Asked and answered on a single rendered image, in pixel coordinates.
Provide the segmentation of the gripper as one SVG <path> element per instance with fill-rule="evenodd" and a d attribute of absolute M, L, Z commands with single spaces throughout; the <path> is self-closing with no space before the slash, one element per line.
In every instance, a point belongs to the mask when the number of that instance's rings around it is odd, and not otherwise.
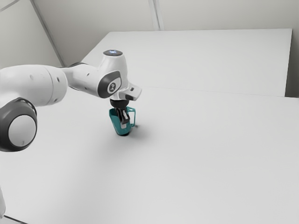
<path fill-rule="evenodd" d="M 117 116 L 120 120 L 121 129 L 127 127 L 129 123 L 129 114 L 126 107 L 129 104 L 129 100 L 113 100 L 110 99 L 110 104 L 113 108 L 116 108 Z"/>

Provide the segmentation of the teal faceted mug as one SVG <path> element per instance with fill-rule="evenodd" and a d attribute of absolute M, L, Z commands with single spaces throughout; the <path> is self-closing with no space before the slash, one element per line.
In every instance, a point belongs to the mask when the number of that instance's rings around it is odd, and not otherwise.
<path fill-rule="evenodd" d="M 117 116 L 116 108 L 112 108 L 109 110 L 109 117 L 111 119 L 111 122 L 113 124 L 115 132 L 119 136 L 127 136 L 129 135 L 131 128 L 135 126 L 135 118 L 136 118 L 136 110 L 132 107 L 126 107 L 128 114 L 129 114 L 129 123 L 127 124 L 127 127 L 124 129 L 121 129 L 120 120 Z"/>

